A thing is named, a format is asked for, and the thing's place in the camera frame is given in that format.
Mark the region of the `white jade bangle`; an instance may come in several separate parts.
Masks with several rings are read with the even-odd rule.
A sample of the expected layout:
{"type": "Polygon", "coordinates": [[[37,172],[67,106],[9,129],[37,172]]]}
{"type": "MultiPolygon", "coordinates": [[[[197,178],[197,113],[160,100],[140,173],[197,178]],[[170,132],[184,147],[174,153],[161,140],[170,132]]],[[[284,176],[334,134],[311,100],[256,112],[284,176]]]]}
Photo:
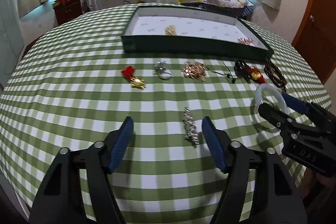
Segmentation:
{"type": "Polygon", "coordinates": [[[260,84],[256,89],[255,95],[256,106],[259,107],[262,103],[270,103],[279,110],[288,114],[288,107],[280,93],[280,91],[270,84],[260,84]]]}

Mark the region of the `gold red tassel charm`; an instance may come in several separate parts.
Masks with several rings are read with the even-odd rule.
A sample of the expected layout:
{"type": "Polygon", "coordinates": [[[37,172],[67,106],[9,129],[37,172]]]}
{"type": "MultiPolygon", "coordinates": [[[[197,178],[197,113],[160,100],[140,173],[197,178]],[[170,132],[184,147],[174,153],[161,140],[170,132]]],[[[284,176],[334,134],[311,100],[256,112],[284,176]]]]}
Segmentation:
{"type": "Polygon", "coordinates": [[[258,84],[264,84],[265,80],[259,69],[255,67],[248,68],[248,74],[251,80],[258,84]]]}

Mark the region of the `silver rhinestone hair clip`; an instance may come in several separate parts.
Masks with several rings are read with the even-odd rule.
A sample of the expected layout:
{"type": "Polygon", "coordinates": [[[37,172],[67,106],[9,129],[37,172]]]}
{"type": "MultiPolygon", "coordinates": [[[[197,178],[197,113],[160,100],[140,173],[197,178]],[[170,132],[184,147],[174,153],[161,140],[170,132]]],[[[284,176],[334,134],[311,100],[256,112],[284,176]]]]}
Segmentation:
{"type": "Polygon", "coordinates": [[[198,145],[199,139],[198,139],[197,127],[191,115],[190,109],[188,107],[184,108],[183,124],[186,131],[185,139],[193,143],[193,145],[198,145]]]}

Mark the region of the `gold turtle red flower charm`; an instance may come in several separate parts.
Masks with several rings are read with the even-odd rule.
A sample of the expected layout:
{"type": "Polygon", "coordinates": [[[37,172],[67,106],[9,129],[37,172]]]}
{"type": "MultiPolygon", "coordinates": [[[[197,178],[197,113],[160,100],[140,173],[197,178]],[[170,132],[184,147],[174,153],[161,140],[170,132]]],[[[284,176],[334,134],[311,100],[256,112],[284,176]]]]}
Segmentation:
{"type": "Polygon", "coordinates": [[[133,88],[144,89],[146,87],[145,80],[134,75],[135,69],[132,66],[127,66],[121,71],[121,75],[126,79],[133,88]]]}

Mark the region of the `green jewelry tray box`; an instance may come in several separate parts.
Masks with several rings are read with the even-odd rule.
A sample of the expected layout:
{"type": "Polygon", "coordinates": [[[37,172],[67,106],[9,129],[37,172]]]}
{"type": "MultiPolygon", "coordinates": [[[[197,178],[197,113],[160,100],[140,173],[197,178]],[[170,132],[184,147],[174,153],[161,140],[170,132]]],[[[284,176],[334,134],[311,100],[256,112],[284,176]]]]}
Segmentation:
{"type": "Polygon", "coordinates": [[[217,56],[264,63],[274,54],[244,20],[185,6],[139,6],[122,35],[126,53],[174,53],[217,56]],[[165,35],[169,25],[177,36],[165,35]],[[250,38],[252,46],[238,43],[250,38]]]}

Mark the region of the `brown wooden door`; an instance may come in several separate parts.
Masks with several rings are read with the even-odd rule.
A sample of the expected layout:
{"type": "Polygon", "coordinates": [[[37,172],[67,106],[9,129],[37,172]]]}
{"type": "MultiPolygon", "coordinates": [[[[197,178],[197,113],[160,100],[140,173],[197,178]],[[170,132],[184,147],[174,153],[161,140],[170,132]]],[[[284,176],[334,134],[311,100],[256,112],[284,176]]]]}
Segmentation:
{"type": "Polygon", "coordinates": [[[335,70],[335,0],[308,0],[292,45],[325,84],[335,70]]]}

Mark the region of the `pink crystal brooch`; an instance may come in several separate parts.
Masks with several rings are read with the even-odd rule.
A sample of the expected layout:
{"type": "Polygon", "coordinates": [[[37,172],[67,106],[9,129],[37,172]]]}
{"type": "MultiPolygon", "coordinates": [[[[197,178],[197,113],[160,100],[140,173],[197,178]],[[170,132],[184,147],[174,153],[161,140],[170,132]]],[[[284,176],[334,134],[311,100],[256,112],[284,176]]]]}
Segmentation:
{"type": "Polygon", "coordinates": [[[252,46],[253,45],[253,40],[250,38],[238,38],[238,43],[247,45],[247,46],[252,46]]]}

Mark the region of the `green checkered tablecloth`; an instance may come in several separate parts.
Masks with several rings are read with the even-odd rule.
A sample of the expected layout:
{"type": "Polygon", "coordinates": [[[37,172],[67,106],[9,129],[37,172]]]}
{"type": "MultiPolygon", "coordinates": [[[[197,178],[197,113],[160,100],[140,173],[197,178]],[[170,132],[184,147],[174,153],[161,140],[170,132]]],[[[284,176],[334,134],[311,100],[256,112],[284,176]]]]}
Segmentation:
{"type": "Polygon", "coordinates": [[[187,57],[166,57],[170,80],[154,74],[153,55],[125,57],[122,28],[135,6],[90,12],[43,35],[1,94],[1,171],[27,205],[61,147],[89,147],[134,120],[135,140],[110,182],[128,223],[209,223],[224,175],[205,144],[183,129],[188,107],[197,124],[210,116],[233,139],[254,149],[282,147],[280,135],[253,108],[256,84],[224,78],[231,61],[198,57],[205,81],[186,79],[187,57]],[[133,88],[127,66],[145,80],[133,88]]]}

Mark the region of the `pearl gold brooch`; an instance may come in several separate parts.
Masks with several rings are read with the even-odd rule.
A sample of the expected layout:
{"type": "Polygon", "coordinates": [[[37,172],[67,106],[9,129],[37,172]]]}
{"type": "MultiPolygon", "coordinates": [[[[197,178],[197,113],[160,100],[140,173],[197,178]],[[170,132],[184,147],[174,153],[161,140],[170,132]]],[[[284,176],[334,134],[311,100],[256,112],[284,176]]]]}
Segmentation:
{"type": "Polygon", "coordinates": [[[165,28],[165,35],[167,36],[177,36],[176,27],[174,25],[169,25],[165,28]]]}

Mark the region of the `glass sliding wardrobe door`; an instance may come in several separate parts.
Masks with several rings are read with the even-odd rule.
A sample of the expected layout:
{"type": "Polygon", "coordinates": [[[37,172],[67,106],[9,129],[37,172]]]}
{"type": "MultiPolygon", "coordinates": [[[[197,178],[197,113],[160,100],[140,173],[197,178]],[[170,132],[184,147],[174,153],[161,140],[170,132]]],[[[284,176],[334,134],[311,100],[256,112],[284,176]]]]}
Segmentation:
{"type": "Polygon", "coordinates": [[[1,90],[6,86],[25,49],[17,0],[1,0],[1,90]]]}

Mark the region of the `dark wooden nightstand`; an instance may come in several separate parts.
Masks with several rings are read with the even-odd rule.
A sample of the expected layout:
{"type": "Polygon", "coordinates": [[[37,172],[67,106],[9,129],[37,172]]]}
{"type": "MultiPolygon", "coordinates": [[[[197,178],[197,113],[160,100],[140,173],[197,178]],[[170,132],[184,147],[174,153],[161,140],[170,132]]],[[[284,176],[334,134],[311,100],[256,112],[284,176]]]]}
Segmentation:
{"type": "Polygon", "coordinates": [[[71,0],[66,3],[59,3],[59,0],[56,0],[52,7],[58,25],[69,22],[83,14],[80,0],[71,0]]]}

